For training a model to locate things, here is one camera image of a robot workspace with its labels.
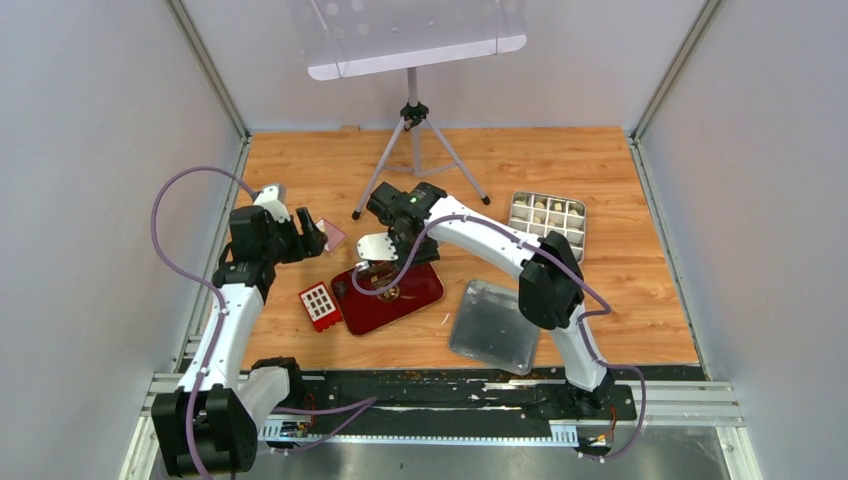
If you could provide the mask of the pink square card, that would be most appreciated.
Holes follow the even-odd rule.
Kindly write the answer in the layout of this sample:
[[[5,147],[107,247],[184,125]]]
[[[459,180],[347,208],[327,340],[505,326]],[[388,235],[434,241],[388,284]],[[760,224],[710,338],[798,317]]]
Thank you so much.
[[[327,237],[326,244],[324,246],[324,250],[328,253],[336,250],[347,237],[346,233],[336,227],[334,224],[328,222],[326,219],[321,218],[316,222],[316,226],[325,234]]]

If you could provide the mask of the dark red chocolate tray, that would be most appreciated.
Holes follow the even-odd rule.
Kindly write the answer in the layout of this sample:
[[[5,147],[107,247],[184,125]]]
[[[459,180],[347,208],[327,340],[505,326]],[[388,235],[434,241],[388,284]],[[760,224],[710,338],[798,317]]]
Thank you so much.
[[[344,281],[347,294],[339,298],[334,294],[348,331],[363,336],[396,320],[411,315],[438,302],[444,295],[444,285],[430,264],[411,267],[404,278],[391,290],[378,296],[363,295],[352,286],[352,269],[331,280]]]

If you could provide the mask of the divided silver tin box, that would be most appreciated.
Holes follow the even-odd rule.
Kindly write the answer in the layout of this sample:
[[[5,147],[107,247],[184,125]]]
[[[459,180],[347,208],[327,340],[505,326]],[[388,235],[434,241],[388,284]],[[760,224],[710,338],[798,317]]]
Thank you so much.
[[[576,199],[517,191],[510,202],[508,225],[519,231],[566,237],[578,263],[585,259],[587,208]]]

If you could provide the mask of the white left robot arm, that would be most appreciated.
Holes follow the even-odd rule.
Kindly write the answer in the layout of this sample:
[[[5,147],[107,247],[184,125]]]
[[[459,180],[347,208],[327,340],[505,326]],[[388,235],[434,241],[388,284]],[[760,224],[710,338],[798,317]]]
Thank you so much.
[[[229,232],[216,271],[202,282],[215,303],[195,358],[175,390],[157,395],[151,409],[164,467],[173,477],[209,479],[253,466],[259,429],[289,396],[297,365],[292,358],[261,360],[240,383],[250,332],[276,266],[318,257],[327,243],[305,207],[294,219],[279,219],[258,205],[240,207],[230,214]]]

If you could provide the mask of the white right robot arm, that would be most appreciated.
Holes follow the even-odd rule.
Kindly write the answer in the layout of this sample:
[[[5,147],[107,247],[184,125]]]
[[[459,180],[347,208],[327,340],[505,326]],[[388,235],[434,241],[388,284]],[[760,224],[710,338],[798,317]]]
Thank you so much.
[[[586,284],[564,235],[539,236],[508,227],[427,182],[410,192],[383,182],[369,194],[365,207],[387,230],[357,243],[360,262],[352,275],[357,291],[380,295],[412,267],[439,260],[442,244],[458,246],[517,281],[518,310],[550,333],[567,383],[595,406],[607,402],[614,381],[587,325],[592,313],[585,299],[596,300],[599,315],[610,313],[611,307]]]

